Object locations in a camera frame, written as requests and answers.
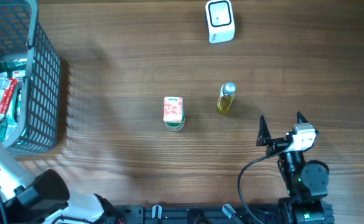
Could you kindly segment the yellow liquid Vim bottle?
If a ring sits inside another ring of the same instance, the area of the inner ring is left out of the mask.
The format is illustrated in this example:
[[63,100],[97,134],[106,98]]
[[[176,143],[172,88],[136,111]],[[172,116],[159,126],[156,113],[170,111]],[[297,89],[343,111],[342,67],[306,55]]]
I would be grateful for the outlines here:
[[233,82],[228,82],[220,88],[220,94],[217,101],[217,111],[220,114],[226,115],[230,110],[231,104],[236,95],[236,85]]

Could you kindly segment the green lid jar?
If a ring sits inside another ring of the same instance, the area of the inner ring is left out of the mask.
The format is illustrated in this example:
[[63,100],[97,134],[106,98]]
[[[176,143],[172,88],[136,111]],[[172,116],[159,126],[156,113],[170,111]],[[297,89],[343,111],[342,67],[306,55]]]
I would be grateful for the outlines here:
[[185,125],[185,113],[182,113],[182,120],[179,123],[164,122],[165,127],[170,131],[180,131]]

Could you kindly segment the green 3M product package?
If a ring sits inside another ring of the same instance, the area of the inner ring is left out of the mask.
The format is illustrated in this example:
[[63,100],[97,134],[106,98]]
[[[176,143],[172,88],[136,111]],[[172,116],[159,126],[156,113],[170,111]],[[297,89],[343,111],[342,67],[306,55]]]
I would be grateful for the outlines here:
[[26,59],[0,61],[0,141],[7,140],[21,116],[21,92],[26,75]]

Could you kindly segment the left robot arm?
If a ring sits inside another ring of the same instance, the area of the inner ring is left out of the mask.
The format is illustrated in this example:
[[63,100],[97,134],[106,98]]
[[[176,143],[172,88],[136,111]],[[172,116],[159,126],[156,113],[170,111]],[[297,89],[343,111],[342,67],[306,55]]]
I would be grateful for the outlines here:
[[0,142],[0,223],[124,223],[107,199],[68,189],[49,169],[34,177]]

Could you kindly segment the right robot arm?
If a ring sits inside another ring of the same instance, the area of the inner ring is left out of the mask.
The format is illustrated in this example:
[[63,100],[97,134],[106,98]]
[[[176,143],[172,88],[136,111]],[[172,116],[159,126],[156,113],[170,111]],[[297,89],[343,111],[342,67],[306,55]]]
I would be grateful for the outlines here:
[[297,123],[283,138],[272,138],[264,116],[259,119],[257,146],[266,147],[267,156],[278,156],[278,169],[288,196],[278,201],[281,223],[334,223],[332,206],[322,199],[328,196],[329,167],[318,160],[306,161],[304,153],[314,147],[318,130],[297,112]]

